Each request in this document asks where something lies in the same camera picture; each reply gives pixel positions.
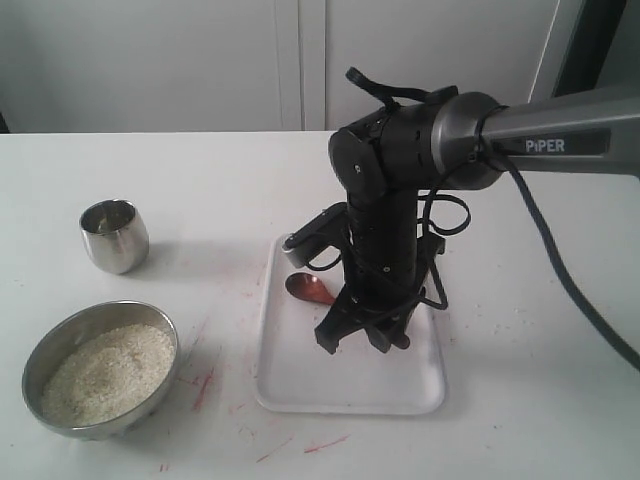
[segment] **metal bowl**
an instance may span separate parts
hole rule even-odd
[[[84,426],[57,425],[42,413],[42,393],[52,375],[80,345],[102,333],[128,325],[143,324],[166,333],[174,347],[171,368],[158,388],[134,409],[102,423]],[[162,311],[141,302],[117,301],[86,308],[60,323],[40,340],[22,375],[22,396],[33,415],[48,429],[67,437],[102,440],[122,435],[158,407],[178,374],[180,344],[176,329]]]

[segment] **spoon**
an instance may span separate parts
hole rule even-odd
[[[296,272],[287,277],[284,288],[298,300],[333,305],[335,298],[322,280],[310,273]]]

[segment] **uncooked rice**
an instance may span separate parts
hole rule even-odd
[[[103,333],[62,362],[44,388],[43,414],[68,426],[116,418],[158,388],[171,368],[173,353],[169,336],[149,325]]]

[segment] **bowl rim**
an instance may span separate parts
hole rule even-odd
[[[151,392],[144,400],[142,400],[139,404],[137,404],[132,409],[127,410],[126,412],[118,415],[117,417],[113,417],[113,418],[111,418],[109,420],[105,420],[104,422],[100,422],[100,423],[92,423],[90,425],[80,425],[80,426],[76,426],[76,427],[53,423],[52,421],[47,419],[44,415],[41,415],[40,413],[38,413],[34,409],[34,407],[31,404],[31,401],[29,400],[29,397],[27,396],[27,379],[29,377],[30,367],[32,366],[32,363],[34,361],[33,360],[34,354],[36,353],[38,348],[47,339],[50,339],[51,337],[53,337],[56,333],[58,333],[59,330],[61,330],[67,324],[71,323],[73,320],[75,320],[80,315],[82,315],[82,314],[84,314],[84,313],[86,313],[86,312],[88,312],[90,310],[94,310],[96,308],[99,308],[99,307],[105,307],[107,305],[115,305],[115,304],[141,305],[143,307],[150,308],[151,310],[154,310],[156,313],[159,313],[160,316],[167,322],[167,324],[169,325],[169,328],[171,330],[171,333],[173,335],[173,338],[175,339],[175,348],[173,350],[173,359],[171,360],[171,366],[169,367],[169,371],[167,372],[167,374],[163,378],[162,382],[160,382],[160,384],[156,387],[156,389],[153,392]],[[154,305],[151,305],[149,303],[140,302],[138,300],[112,300],[112,301],[108,301],[108,302],[97,303],[95,305],[91,305],[89,307],[83,308],[82,310],[79,310],[79,311],[73,313],[72,315],[68,316],[63,321],[58,323],[55,327],[53,327],[51,330],[49,330],[46,333],[46,335],[40,339],[40,341],[37,343],[37,345],[31,351],[31,354],[29,355],[29,358],[27,359],[27,363],[24,366],[24,370],[22,371],[22,382],[21,382],[22,383],[22,399],[23,399],[25,405],[27,406],[27,408],[29,409],[29,411],[33,414],[33,416],[36,417],[36,419],[38,419],[38,421],[42,422],[43,424],[45,424],[47,426],[51,426],[51,427],[53,427],[55,429],[58,429],[58,430],[66,430],[66,431],[74,432],[74,433],[79,433],[79,432],[83,432],[83,431],[90,431],[90,430],[93,430],[93,429],[97,429],[99,427],[102,427],[102,426],[108,425],[108,424],[110,424],[112,422],[115,422],[117,420],[120,420],[123,417],[126,417],[127,415],[129,415],[130,413],[135,411],[136,409],[140,408],[140,406],[142,406],[151,397],[153,397],[164,386],[164,383],[167,380],[167,378],[171,377],[172,374],[174,374],[174,372],[176,370],[176,366],[177,366],[179,353],[180,353],[180,340],[178,338],[178,331],[176,330],[176,327],[173,324],[173,322],[171,321],[171,319],[169,318],[169,316],[165,312],[160,310],[158,307],[156,307]]]

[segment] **piper robot arm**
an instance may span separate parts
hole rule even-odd
[[[518,170],[640,178],[640,94],[594,90],[507,108],[489,95],[459,94],[453,86],[435,92],[390,87],[355,68],[347,78],[384,107],[331,136],[329,156],[347,201],[323,211],[282,247],[298,268],[312,267],[329,246],[340,251],[345,285],[315,329],[329,353],[361,329],[382,352],[392,345],[407,348],[405,331],[416,305],[447,308],[434,257],[444,252],[443,237],[462,231],[470,216],[450,230],[431,222],[437,200],[453,201],[469,213],[462,200],[439,190],[487,188],[507,170],[520,179]],[[396,98],[417,103],[401,106]],[[430,193],[420,196],[419,190]],[[422,219],[417,219],[419,200],[425,201]],[[429,273],[439,301],[424,296]]]

